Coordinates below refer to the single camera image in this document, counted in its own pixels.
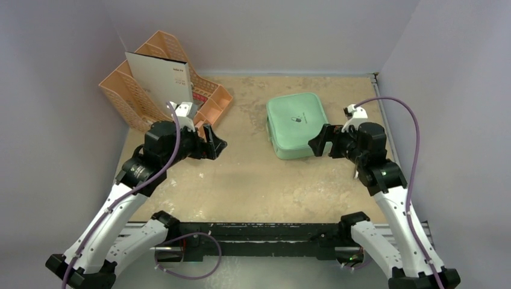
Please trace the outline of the peach plastic file organizer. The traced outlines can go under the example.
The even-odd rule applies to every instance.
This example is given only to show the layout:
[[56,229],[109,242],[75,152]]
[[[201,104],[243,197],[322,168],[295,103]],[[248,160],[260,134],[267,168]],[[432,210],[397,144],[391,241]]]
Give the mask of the peach plastic file organizer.
[[157,31],[126,59],[99,87],[132,129],[149,130],[159,120],[171,120],[168,101],[190,102],[193,124],[217,127],[233,101],[225,87],[199,76],[172,34]]

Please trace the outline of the mint green case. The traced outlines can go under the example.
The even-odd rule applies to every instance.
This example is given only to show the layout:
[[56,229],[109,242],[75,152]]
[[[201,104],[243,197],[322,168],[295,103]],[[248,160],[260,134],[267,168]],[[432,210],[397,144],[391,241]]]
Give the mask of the mint green case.
[[309,141],[328,123],[320,98],[311,92],[279,96],[266,104],[266,129],[277,158],[314,155]]

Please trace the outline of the white booklet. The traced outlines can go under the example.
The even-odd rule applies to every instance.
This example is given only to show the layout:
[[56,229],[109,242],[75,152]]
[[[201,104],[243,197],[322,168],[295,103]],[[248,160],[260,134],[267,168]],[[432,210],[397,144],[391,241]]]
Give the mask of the white booklet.
[[171,115],[167,101],[193,102],[188,62],[135,52],[126,52],[125,56],[133,78],[164,115]]

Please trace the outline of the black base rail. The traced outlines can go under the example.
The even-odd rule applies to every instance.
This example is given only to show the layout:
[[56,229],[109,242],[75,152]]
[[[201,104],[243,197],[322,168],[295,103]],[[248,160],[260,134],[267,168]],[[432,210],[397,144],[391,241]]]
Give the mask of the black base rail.
[[161,246],[186,262],[205,256],[311,257],[360,264],[366,254],[340,223],[205,223],[172,225]]

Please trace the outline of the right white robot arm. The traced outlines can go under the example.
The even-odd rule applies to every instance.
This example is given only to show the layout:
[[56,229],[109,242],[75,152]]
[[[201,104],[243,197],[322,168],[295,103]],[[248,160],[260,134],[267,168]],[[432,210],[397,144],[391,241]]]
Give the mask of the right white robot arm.
[[377,233],[368,216],[358,212],[342,216],[338,236],[342,243],[357,243],[387,277],[389,288],[456,288],[461,278],[439,258],[418,220],[400,166],[387,158],[387,135],[373,122],[358,127],[325,124],[309,140],[314,156],[332,144],[329,157],[355,164],[359,181],[383,212],[394,244]]

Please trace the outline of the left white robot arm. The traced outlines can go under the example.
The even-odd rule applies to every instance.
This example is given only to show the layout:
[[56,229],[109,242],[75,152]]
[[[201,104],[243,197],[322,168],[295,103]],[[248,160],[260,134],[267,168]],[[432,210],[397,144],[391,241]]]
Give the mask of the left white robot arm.
[[183,233],[178,219],[159,211],[138,231],[117,241],[131,216],[167,178],[168,168],[185,158],[215,160],[227,147],[210,125],[203,130],[201,137],[194,129],[180,128],[172,121],[151,125],[81,237],[65,253],[52,254],[46,261],[46,268],[62,280],[63,288],[111,288],[126,266],[149,248],[173,246],[201,234]]

